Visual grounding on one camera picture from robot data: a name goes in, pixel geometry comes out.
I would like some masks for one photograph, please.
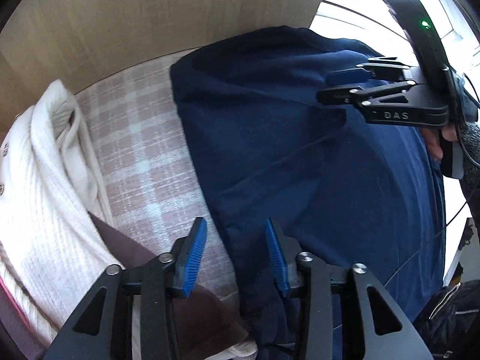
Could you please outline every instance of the zipper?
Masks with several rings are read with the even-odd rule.
[[[473,314],[473,313],[479,312],[479,311],[480,311],[480,309],[465,310],[465,311],[455,311],[455,315]]]
[[[447,359],[452,355],[453,352],[451,350],[448,350],[445,353],[432,353],[431,355],[435,357],[436,359]]]
[[[460,285],[461,283],[458,283],[456,286],[454,286],[450,291],[448,291],[443,296],[442,300],[438,302],[438,304],[435,306],[435,308],[431,312],[430,317],[428,317],[429,320],[432,320],[433,318],[435,318],[435,315],[439,313],[439,311],[448,303],[448,301],[454,295],[454,293],[458,291],[458,289],[460,288]]]

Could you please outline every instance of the human hand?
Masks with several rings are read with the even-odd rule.
[[[440,131],[429,128],[419,128],[419,131],[425,141],[428,153],[430,153],[436,161],[441,161],[443,158],[443,150],[440,147]],[[445,140],[457,142],[457,132],[453,124],[443,127],[441,134]]]

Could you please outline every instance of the pink plaid fabric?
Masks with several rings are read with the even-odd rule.
[[[199,283],[219,298],[237,291],[173,102],[169,68],[188,52],[133,66],[79,92],[117,228],[156,254],[208,223]]]

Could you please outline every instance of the wooden panel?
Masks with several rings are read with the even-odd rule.
[[[0,131],[61,78],[73,92],[258,28],[309,27],[320,0],[22,0],[0,33]]]

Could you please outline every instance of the metal screw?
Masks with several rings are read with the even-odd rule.
[[[120,267],[116,264],[109,265],[106,267],[105,272],[110,276],[117,275],[120,273]]]
[[[173,261],[173,254],[171,253],[162,253],[158,257],[161,263],[171,263]]]
[[[308,262],[310,262],[314,259],[313,256],[311,255],[311,253],[309,253],[307,251],[300,252],[298,254],[298,256],[300,257],[300,260],[302,260],[306,263],[308,263]]]
[[[357,262],[353,264],[352,270],[356,274],[364,274],[367,271],[367,267],[364,264]]]

